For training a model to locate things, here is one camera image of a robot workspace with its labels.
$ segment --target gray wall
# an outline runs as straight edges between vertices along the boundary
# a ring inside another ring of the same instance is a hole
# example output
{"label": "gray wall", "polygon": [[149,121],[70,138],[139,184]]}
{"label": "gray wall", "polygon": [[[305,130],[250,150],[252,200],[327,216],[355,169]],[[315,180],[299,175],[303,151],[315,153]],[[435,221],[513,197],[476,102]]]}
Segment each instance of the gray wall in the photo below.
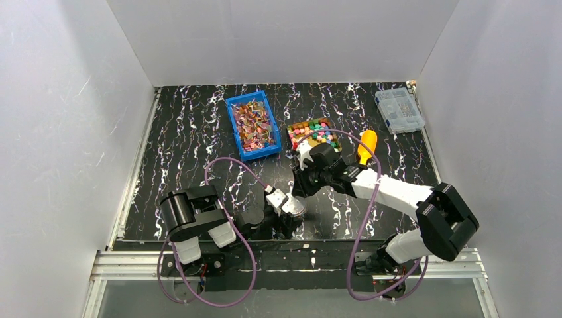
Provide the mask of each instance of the gray wall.
{"label": "gray wall", "polygon": [[562,3],[462,0],[418,88],[503,317],[560,317]]}
{"label": "gray wall", "polygon": [[0,317],[79,317],[153,88],[105,1],[3,1],[0,43]]}
{"label": "gray wall", "polygon": [[154,86],[418,78],[458,0],[108,0]]}

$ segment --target clear plastic container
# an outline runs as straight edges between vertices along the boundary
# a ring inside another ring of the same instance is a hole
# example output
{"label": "clear plastic container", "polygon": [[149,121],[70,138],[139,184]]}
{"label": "clear plastic container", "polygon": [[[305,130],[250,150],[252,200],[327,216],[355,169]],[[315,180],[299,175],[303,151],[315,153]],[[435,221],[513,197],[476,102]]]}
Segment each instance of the clear plastic container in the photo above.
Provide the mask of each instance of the clear plastic container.
{"label": "clear plastic container", "polygon": [[377,91],[374,101],[391,134],[411,133],[425,126],[425,120],[406,88]]}

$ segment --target black marble table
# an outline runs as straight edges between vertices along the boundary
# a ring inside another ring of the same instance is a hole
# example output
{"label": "black marble table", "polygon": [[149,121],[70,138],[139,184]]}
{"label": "black marble table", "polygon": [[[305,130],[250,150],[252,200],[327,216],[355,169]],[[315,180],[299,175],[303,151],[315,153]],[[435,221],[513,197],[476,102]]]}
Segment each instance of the black marble table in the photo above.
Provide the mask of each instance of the black marble table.
{"label": "black marble table", "polygon": [[[374,94],[404,83],[314,83],[282,85],[219,85],[163,87],[152,122],[137,187],[131,203],[124,240],[162,240],[158,200],[174,189],[203,184],[205,166],[214,158],[239,158],[225,99],[263,90],[279,126],[284,150],[249,162],[267,184],[289,191],[292,183],[287,125],[329,117],[335,128],[359,136],[366,129],[378,134],[376,155],[383,174],[399,180],[437,185],[437,178],[421,132],[392,135],[374,104]],[[341,138],[342,156],[356,160],[348,138]],[[222,193],[230,213],[263,208],[263,190],[230,162],[212,167],[212,184]],[[352,239],[365,215],[367,201],[322,189],[308,198],[306,219],[293,239]],[[388,207],[376,205],[363,236],[386,239],[413,228],[412,220]]]}

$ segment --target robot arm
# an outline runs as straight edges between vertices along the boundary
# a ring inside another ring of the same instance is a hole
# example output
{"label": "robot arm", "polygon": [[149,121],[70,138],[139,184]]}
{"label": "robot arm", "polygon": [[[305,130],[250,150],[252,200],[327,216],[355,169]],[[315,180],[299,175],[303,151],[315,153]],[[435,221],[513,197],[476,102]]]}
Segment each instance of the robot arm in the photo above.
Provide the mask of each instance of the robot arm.
{"label": "robot arm", "polygon": [[376,201],[408,215],[418,224],[418,229],[388,238],[367,261],[367,268],[392,271],[399,264],[430,254],[452,261],[479,227],[466,203],[449,184],[431,188],[378,176],[366,166],[346,164],[328,144],[312,148],[304,141],[296,149],[296,159],[291,194],[276,190],[266,195],[267,202],[280,215],[301,215],[304,198],[324,186],[352,197],[370,199],[379,182]]}

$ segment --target blue tray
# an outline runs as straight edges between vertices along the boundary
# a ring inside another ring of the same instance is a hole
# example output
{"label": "blue tray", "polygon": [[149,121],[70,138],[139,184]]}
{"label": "blue tray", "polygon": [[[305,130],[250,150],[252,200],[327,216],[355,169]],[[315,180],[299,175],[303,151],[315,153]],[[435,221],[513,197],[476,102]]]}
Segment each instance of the blue tray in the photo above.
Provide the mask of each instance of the blue tray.
{"label": "blue tray", "polygon": [[[245,104],[250,101],[253,101],[254,99],[256,101],[262,101],[267,109],[270,125],[273,129],[273,138],[275,139],[275,144],[263,149],[244,152],[244,149],[242,148],[242,142],[240,140],[240,136],[238,135],[238,128],[236,126],[236,122],[234,121],[232,105]],[[240,158],[242,159],[242,161],[252,160],[260,157],[265,157],[270,154],[276,154],[281,152],[281,137],[279,136],[279,128],[277,128],[277,123],[275,123],[275,117],[273,117],[273,113],[271,112],[271,107],[269,107],[269,103],[263,91],[257,91],[255,93],[250,93],[238,97],[231,97],[228,98],[226,102],[227,102],[227,110],[229,112],[230,122],[232,124],[232,128],[234,129],[234,139],[236,140],[236,146],[238,147],[238,152],[240,152]]]}

